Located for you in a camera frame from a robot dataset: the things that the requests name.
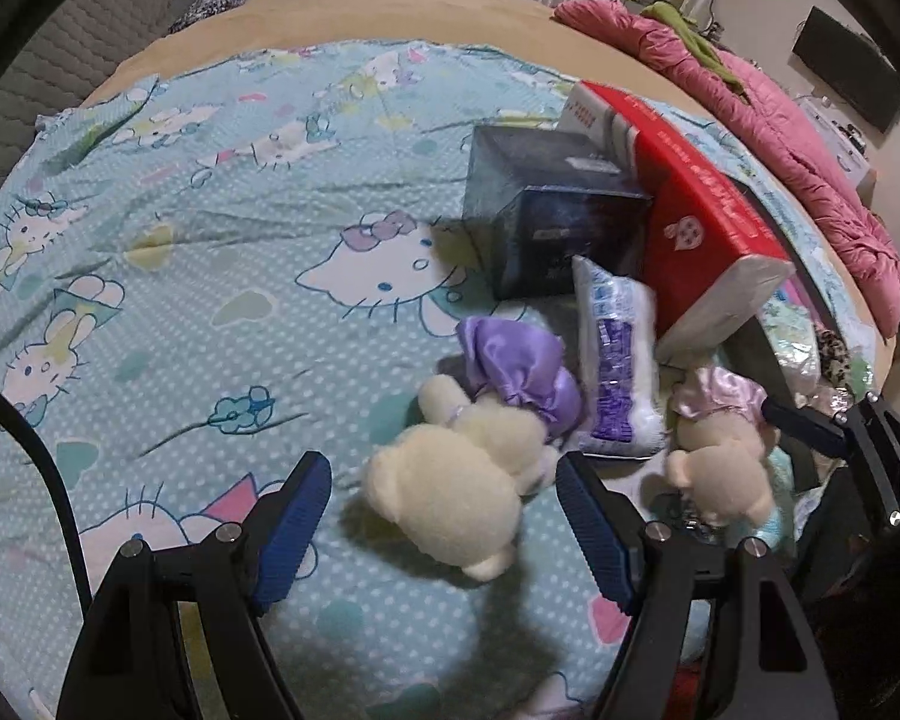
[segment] hello kitty bed sheet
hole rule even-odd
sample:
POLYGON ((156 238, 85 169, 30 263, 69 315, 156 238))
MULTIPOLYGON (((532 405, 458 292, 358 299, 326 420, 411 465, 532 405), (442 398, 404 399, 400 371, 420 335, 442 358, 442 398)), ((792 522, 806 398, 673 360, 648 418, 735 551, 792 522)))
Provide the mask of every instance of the hello kitty bed sheet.
MULTIPOLYGON (((483 586, 357 495, 462 317, 559 314, 496 303, 458 215, 473 124, 548 125, 570 85, 484 47, 348 42, 151 77, 41 122, 0 191, 0 389, 55 457, 94 587, 127 538, 199 541, 315 448, 333 496, 264 619, 307 716, 581 715, 628 620, 552 490, 525 507, 519 565, 483 586)), ((662 109, 786 217, 745 149, 662 109)), ((818 240, 785 221, 802 250, 818 240)), ((696 608, 691 638, 705 624, 696 608)), ((52 714, 78 630, 48 496, 0 433, 0 686, 24 717, 52 714)))

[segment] green cloth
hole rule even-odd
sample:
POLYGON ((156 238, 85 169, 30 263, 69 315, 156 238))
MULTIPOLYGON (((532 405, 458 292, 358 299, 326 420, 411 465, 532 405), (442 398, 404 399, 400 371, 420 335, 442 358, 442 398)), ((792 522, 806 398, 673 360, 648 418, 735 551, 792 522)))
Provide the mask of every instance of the green cloth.
POLYGON ((654 2, 640 11, 640 15, 664 23, 674 30, 694 59, 706 69, 714 71, 735 95, 746 100, 746 89, 740 79, 727 69, 720 60, 717 50, 707 42, 703 35, 690 28, 683 15, 672 4, 664 1, 654 2))

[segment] white and purple package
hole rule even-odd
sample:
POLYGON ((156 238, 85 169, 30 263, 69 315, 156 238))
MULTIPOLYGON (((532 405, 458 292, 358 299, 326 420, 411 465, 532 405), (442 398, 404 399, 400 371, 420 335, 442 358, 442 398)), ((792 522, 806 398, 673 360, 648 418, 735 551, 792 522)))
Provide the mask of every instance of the white and purple package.
POLYGON ((653 291, 573 258, 580 317, 580 372, 586 417, 572 439, 586 454, 650 458, 666 446, 656 408, 653 291))

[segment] beige mattress cover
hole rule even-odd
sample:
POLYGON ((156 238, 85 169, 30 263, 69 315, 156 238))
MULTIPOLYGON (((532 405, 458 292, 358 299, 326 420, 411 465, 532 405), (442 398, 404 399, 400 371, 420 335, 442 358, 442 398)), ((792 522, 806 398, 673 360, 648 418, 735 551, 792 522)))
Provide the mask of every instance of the beige mattress cover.
MULTIPOLYGON (((551 20, 548 7, 529 0, 249 0, 236 10, 157 40, 125 60, 84 104, 106 100, 143 76, 175 76, 246 50, 356 38, 488 44, 572 76, 708 115, 663 76, 613 47, 559 25, 551 20)), ((806 214, 797 199, 791 199, 806 214)), ((873 326, 847 268, 829 245, 826 251, 847 284, 860 319, 873 326)), ((875 375, 882 386, 890 370, 893 340, 878 341, 877 346, 875 375)))

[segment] white logo on red box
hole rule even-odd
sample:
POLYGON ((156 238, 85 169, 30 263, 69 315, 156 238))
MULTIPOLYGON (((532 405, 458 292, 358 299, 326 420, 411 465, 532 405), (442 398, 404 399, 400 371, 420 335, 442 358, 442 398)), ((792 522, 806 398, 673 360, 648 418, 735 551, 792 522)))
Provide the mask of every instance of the white logo on red box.
POLYGON ((703 243, 703 225, 697 217, 683 217, 663 229, 664 236, 674 242, 674 251, 691 250, 703 243))

